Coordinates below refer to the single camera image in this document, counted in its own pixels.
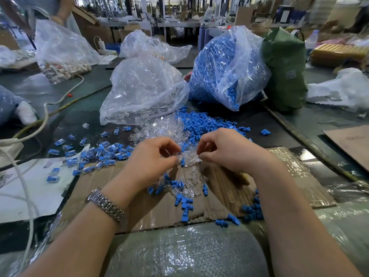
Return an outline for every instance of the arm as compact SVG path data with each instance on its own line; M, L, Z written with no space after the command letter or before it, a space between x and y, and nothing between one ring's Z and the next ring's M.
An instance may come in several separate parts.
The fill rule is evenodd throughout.
M361 276L272 153L233 129L221 128L201 137L197 154L254 178L275 276Z
M167 137L141 142L124 169L101 192L121 209L126 209L139 191L154 184L168 169L176 165L178 157L170 154L180 151L178 145ZM89 202L21 277L97 277L117 230L118 223Z
M16 26L19 26L29 36L34 37L34 32L22 15L18 14L10 0L0 0L0 7Z
M51 19L56 23L64 26L65 21L71 15L71 10L74 6L74 0L60 0L59 10L57 15L51 16Z

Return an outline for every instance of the bag of clear parts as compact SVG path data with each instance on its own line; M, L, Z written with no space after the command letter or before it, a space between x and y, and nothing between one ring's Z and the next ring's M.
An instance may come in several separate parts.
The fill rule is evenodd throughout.
M191 45L180 48L170 46L157 38L147 36L142 30L135 30L124 38L120 46L119 57L154 56L170 64L175 64L185 59L191 48Z
M190 88L182 74L153 56L122 60L111 74L113 87L100 108L100 123L141 124L183 107Z
M37 63L52 83L88 72L100 55L81 35L50 20L36 20Z
M197 55L189 81L190 99L222 103L232 111L255 98L270 71L261 57L263 38L235 26L212 39Z

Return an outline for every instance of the silver watch band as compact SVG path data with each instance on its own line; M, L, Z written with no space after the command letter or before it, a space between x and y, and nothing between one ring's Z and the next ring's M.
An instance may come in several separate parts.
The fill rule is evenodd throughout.
M105 195L100 192L101 188L94 189L86 201L92 201L99 206L106 214L111 216L118 223L121 221L124 212L112 201L110 201Z

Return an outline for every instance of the clear plastic bottle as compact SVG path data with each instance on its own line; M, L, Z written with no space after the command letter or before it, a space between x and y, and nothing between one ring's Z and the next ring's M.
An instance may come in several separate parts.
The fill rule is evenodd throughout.
M315 48L315 46L317 45L318 33L319 33L319 30L314 30L312 34L310 35L310 37L306 39L305 47L307 50L307 55L309 55L312 52L312 50Z

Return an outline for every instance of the green bag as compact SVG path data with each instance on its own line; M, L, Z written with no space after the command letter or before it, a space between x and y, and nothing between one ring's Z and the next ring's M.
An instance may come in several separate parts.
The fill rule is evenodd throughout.
M302 108L307 94L305 43L282 28L274 28L263 41L262 55L272 72L264 89L268 100L279 111Z

